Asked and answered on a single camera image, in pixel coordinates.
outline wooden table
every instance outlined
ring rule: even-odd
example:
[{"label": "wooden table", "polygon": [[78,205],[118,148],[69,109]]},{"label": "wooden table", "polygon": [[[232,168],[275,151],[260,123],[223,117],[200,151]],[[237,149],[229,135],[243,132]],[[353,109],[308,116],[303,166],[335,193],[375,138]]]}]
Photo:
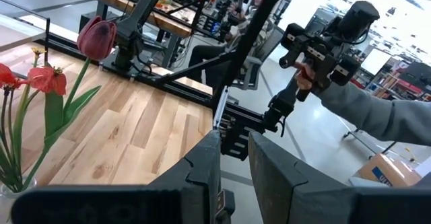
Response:
[{"label": "wooden table", "polygon": [[[120,11],[126,11],[127,13],[131,13],[133,11],[133,8],[135,7],[134,2],[129,2],[128,0],[97,0],[99,2],[104,3],[107,6],[111,6],[115,9],[118,9]],[[179,5],[171,5],[168,10],[174,9],[176,6]],[[191,24],[193,19],[195,18],[195,12],[191,9],[184,9],[182,11],[173,13],[172,16],[177,17],[178,19],[182,20],[183,16],[188,18],[188,23]],[[160,15],[159,13],[152,12],[150,16],[148,17],[148,23],[151,23],[167,32],[171,32],[173,34],[176,34],[177,36],[181,38],[187,38],[191,35],[191,29],[190,27],[184,26],[165,15]]]},{"label": "wooden table", "polygon": [[45,30],[0,14],[0,52],[45,37]]},{"label": "wooden table", "polygon": [[[31,46],[37,45],[27,44],[0,52],[0,61],[26,75],[33,59]],[[69,91],[83,62],[54,50],[50,50],[49,58],[52,65],[64,68]],[[154,71],[169,73],[159,67]],[[186,78],[179,81],[211,93],[210,87],[196,81]],[[143,83],[132,83],[99,71],[93,65],[77,94],[96,85],[102,85],[102,89],[55,143],[40,166],[36,174],[38,185],[148,184],[172,167],[212,129],[211,109]],[[21,93],[19,90],[15,94],[13,112]],[[24,124],[25,172],[29,172],[42,150],[43,110],[44,95],[38,94],[29,106]]]}]

